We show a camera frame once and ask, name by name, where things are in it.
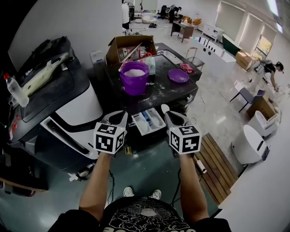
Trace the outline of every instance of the white cabinet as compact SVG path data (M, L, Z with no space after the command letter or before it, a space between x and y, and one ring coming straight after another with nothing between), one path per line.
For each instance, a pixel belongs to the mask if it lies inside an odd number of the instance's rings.
M218 27L212 27L208 24L205 24L203 28L203 34L206 34L209 37L213 38L214 42L216 42L217 40L222 40L223 30Z

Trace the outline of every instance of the small box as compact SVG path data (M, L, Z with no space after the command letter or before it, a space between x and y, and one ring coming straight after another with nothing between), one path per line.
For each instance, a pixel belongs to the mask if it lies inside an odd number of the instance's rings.
M94 149L115 154L124 144L126 129L97 122L94 130Z
M153 52L152 55L157 54L153 37L150 35L118 36L109 43L110 48L107 55L105 56L106 66L109 67L121 63L118 55L118 48L138 46L140 43L142 43L141 46L145 46L151 49Z
M249 53L238 52L236 54L236 61L238 65L247 71L257 61L257 59L252 57Z
M201 138L201 133L193 125L169 130L169 145L180 155L200 151Z

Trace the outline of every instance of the purple plate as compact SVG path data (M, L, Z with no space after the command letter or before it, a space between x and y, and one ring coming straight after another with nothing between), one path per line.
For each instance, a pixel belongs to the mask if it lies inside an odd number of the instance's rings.
M168 72L168 77L171 81L176 83L186 83L189 81L188 74L180 69L171 69Z

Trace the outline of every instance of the ceiling light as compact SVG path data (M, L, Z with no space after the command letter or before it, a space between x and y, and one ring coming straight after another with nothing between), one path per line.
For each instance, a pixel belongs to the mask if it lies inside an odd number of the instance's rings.
M282 26L279 23L277 23L277 29L278 29L278 31L283 33L283 28L282 28Z
M276 0L267 0L267 2L272 13L279 16Z

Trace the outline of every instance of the purple bucket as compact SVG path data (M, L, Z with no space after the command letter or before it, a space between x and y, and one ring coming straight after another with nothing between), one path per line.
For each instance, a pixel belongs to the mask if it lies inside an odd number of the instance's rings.
M128 77L125 75L125 72L131 69L139 69L145 72L143 76L140 77ZM124 64L121 68L121 80L123 81L123 85L125 88L125 92L136 96L145 92L147 78L149 76L149 68L146 64L137 61L131 61Z

